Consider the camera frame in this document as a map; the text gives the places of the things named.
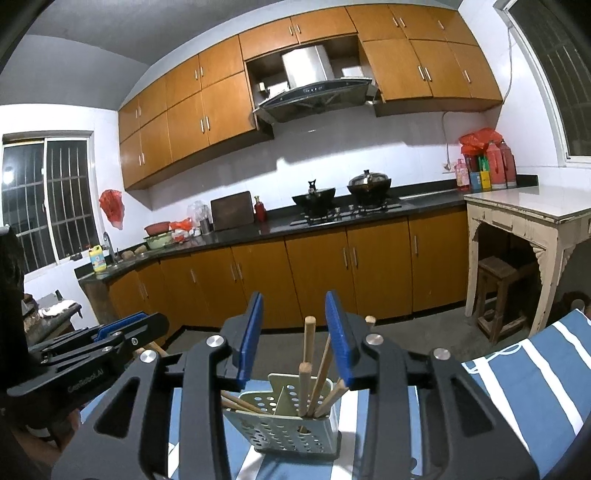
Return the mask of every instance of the range hood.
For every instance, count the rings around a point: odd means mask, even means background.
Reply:
[[[260,103],[254,114],[283,123],[315,113],[363,105],[372,79],[335,79],[322,45],[298,48],[281,56],[290,89]]]

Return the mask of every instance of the window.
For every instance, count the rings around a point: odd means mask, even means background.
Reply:
[[[554,95],[570,156],[591,157],[591,61],[577,28],[554,0],[517,0],[509,13]]]
[[[2,215],[25,253],[25,273],[98,244],[86,139],[4,146]]]

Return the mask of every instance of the blue and white tablecloth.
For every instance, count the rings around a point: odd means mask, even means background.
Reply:
[[[591,411],[589,352],[591,320],[575,310],[531,339],[463,364],[528,449],[542,478],[565,453]],[[252,380],[245,390],[266,388],[270,390],[268,382]],[[100,397],[83,411],[83,420]],[[409,387],[408,397],[411,452],[417,460],[413,473],[421,475],[420,417],[413,387]],[[175,480],[178,479],[180,398],[181,389],[176,389],[168,446],[168,475]],[[340,456],[334,462],[302,462],[259,454],[224,419],[232,478],[356,479],[363,456],[368,398],[367,391],[347,392],[337,403],[342,442]]]

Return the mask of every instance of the red thermos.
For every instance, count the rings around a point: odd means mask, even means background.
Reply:
[[[509,145],[505,143],[505,140],[501,142],[499,147],[501,155],[503,157],[503,163],[505,164],[505,178],[507,180],[508,187],[517,187],[517,170],[515,168],[515,157],[509,148]]]
[[[502,190],[507,188],[505,181],[505,165],[503,164],[503,156],[501,150],[490,141],[486,149],[486,159],[491,169],[491,186],[493,190]]]
[[[258,195],[255,195],[255,216],[259,222],[265,222],[267,220],[267,211],[265,206],[259,200]]]

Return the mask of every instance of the red plastic bag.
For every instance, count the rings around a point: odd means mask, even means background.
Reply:
[[[185,220],[181,220],[180,222],[170,222],[171,230],[181,229],[188,232],[191,228],[193,228],[191,217],[185,218]]]
[[[490,141],[497,145],[503,141],[503,136],[492,128],[482,128],[478,132],[460,137],[462,153],[466,155],[482,155]]]
[[[111,225],[123,230],[125,206],[121,200],[121,192],[119,190],[105,190],[100,196],[99,204]]]

